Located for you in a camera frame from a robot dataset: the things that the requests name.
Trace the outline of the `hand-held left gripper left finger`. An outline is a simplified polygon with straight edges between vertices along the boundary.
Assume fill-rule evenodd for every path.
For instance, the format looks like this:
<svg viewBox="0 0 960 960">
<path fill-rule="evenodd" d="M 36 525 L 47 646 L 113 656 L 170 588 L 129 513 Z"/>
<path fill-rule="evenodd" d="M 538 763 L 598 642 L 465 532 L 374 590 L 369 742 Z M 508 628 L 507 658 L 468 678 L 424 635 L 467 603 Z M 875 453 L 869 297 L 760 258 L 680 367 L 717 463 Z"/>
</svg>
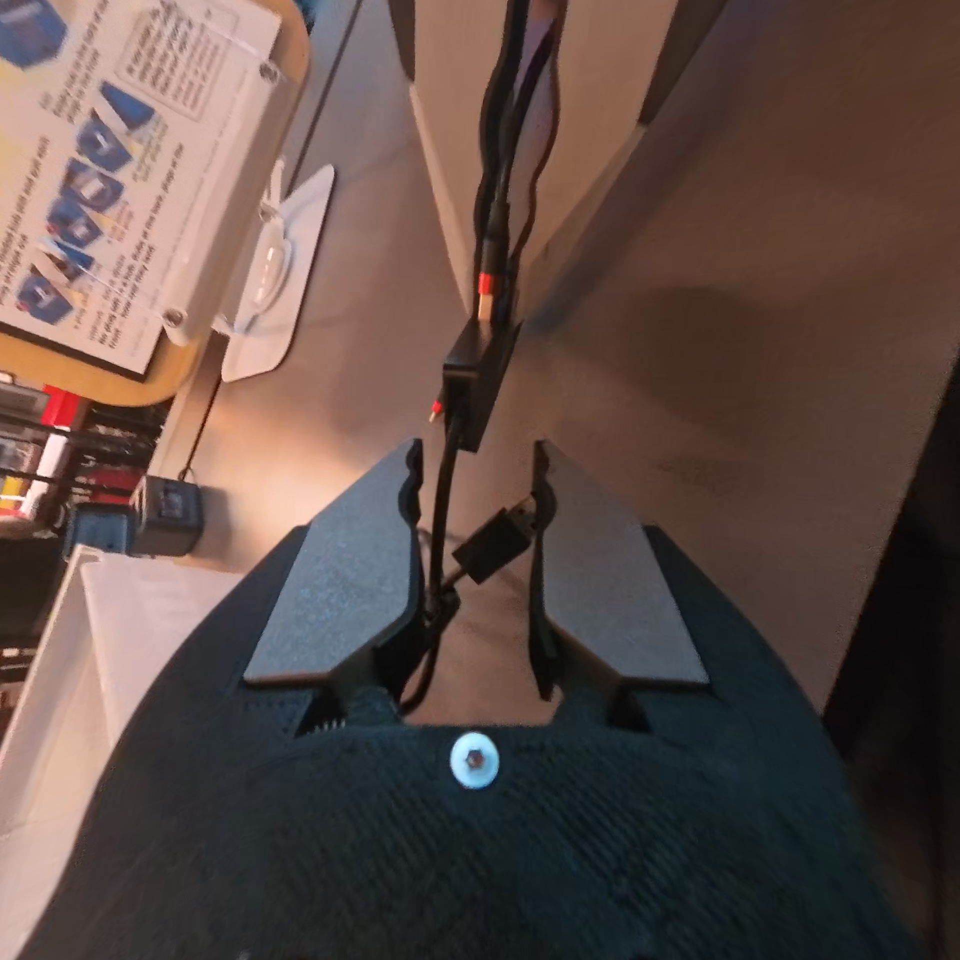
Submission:
<svg viewBox="0 0 960 960">
<path fill-rule="evenodd" d="M 424 445 L 410 438 L 307 527 L 244 673 L 255 689 L 378 686 L 400 700 L 426 653 L 418 526 Z"/>
</svg>

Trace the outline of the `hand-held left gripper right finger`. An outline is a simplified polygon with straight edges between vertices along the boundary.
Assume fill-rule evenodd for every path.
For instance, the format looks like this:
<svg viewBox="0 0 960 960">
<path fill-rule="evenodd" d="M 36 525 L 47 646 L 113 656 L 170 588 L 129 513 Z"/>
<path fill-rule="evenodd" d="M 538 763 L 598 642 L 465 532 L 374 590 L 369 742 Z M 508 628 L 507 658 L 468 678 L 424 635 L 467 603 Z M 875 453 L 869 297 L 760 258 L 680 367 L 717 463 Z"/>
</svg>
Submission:
<svg viewBox="0 0 960 960">
<path fill-rule="evenodd" d="M 710 677 L 642 522 L 548 440 L 534 444 L 529 656 L 537 692 L 706 690 Z"/>
</svg>

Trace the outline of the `person's dark clothed body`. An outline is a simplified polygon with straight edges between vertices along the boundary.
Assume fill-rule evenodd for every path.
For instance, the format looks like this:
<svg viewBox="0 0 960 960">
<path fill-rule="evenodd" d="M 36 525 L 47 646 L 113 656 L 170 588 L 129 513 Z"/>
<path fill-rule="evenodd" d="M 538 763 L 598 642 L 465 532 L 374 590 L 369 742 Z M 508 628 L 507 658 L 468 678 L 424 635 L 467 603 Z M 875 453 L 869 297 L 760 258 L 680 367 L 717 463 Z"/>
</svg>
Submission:
<svg viewBox="0 0 960 960">
<path fill-rule="evenodd" d="M 959 957 L 959 370 L 822 714 L 894 907 Z"/>
</svg>

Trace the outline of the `clear plastic bin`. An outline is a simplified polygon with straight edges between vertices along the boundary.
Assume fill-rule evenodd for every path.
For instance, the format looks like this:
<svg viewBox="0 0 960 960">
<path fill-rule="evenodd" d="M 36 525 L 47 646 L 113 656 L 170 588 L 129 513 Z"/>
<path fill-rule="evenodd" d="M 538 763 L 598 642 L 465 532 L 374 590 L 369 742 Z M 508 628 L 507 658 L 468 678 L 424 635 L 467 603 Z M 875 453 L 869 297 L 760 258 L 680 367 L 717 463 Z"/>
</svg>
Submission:
<svg viewBox="0 0 960 960">
<path fill-rule="evenodd" d="M 94 787 L 173 654 L 239 583 L 78 548 L 2 745 L 2 911 L 49 896 Z"/>
</svg>

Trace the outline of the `white stand base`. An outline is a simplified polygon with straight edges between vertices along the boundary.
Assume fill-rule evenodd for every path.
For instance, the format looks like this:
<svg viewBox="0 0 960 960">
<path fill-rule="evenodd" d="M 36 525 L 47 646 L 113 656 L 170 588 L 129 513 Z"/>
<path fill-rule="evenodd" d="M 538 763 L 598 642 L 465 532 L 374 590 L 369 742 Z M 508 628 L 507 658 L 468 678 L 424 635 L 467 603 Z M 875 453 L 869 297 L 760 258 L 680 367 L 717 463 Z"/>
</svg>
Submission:
<svg viewBox="0 0 960 960">
<path fill-rule="evenodd" d="M 261 198 L 258 234 L 238 304 L 213 324 L 227 341 L 222 383 L 264 376 L 281 366 L 303 311 L 336 171 L 331 164 L 322 166 L 281 199 L 283 172 L 279 159 Z"/>
</svg>

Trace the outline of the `black USB hub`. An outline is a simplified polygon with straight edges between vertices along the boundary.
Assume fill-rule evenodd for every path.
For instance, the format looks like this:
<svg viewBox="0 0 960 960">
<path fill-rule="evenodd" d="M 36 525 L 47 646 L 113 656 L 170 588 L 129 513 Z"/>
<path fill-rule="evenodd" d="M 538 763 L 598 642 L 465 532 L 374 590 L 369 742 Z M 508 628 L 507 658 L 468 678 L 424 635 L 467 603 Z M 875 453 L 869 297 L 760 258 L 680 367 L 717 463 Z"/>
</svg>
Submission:
<svg viewBox="0 0 960 960">
<path fill-rule="evenodd" d="M 482 444 L 516 343 L 520 323 L 470 319 L 443 361 L 443 423 L 461 426 L 458 450 L 476 454 Z"/>
</svg>

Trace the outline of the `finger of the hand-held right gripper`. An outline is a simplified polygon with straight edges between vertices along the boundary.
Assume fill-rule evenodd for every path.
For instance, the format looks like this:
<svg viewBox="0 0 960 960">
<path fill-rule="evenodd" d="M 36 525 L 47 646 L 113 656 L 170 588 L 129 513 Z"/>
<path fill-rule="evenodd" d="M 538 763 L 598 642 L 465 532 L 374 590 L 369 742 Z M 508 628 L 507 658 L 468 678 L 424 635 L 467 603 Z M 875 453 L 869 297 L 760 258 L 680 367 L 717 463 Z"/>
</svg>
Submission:
<svg viewBox="0 0 960 960">
<path fill-rule="evenodd" d="M 473 308 L 474 206 L 484 97 L 503 40 L 505 1 L 415 1 L 411 104 L 463 309 Z"/>
<path fill-rule="evenodd" d="M 536 184 L 519 276 L 522 316 L 536 313 L 631 150 L 676 1 L 565 2 L 556 67 L 558 119 Z"/>
</svg>

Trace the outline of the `red plastic bin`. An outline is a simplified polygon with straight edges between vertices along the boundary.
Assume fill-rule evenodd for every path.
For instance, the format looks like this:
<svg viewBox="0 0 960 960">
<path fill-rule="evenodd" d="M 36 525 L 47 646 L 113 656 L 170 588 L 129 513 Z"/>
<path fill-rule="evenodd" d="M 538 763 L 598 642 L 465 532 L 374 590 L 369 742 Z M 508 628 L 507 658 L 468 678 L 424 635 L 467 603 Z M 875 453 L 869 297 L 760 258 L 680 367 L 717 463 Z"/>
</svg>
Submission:
<svg viewBox="0 0 960 960">
<path fill-rule="evenodd" d="M 42 392 L 46 396 L 46 405 L 40 416 L 40 425 L 49 435 L 70 442 L 71 436 L 85 425 L 90 399 L 50 384 L 44 384 Z"/>
</svg>

